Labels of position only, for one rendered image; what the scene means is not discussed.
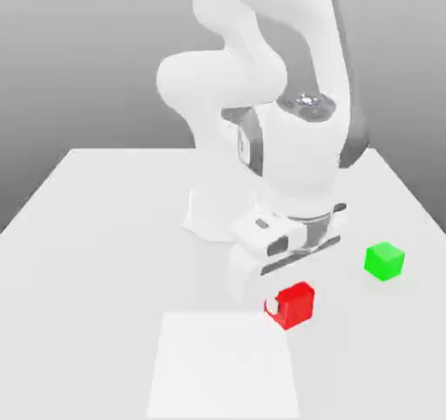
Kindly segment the small red cube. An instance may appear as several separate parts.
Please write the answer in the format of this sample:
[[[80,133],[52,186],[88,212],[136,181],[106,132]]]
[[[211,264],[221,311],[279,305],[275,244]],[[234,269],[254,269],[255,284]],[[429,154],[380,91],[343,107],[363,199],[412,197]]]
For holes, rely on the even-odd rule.
[[[315,290],[307,282],[301,281],[282,289],[275,297],[277,311],[272,313],[264,301],[264,312],[285,331],[310,319],[314,310]]]

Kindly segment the small green cube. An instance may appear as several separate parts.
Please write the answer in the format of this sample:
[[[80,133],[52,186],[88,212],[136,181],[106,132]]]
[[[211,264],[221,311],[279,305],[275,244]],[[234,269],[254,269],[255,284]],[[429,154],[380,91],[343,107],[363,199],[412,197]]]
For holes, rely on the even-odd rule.
[[[380,281],[388,281],[402,272],[405,253],[388,242],[366,250],[364,269]]]

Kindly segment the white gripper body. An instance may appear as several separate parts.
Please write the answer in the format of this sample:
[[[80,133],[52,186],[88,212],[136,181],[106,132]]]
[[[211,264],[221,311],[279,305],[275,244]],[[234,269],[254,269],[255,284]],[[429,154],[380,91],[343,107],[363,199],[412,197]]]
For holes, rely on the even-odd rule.
[[[325,248],[332,247],[341,240],[340,235],[323,239],[322,243],[309,250],[295,250],[279,253],[272,258],[260,258],[249,253],[241,245],[234,245],[229,254],[227,269],[227,290],[235,301],[242,301],[246,293],[247,284],[254,278],[260,278],[289,264],[303,260],[311,254],[316,254]]]

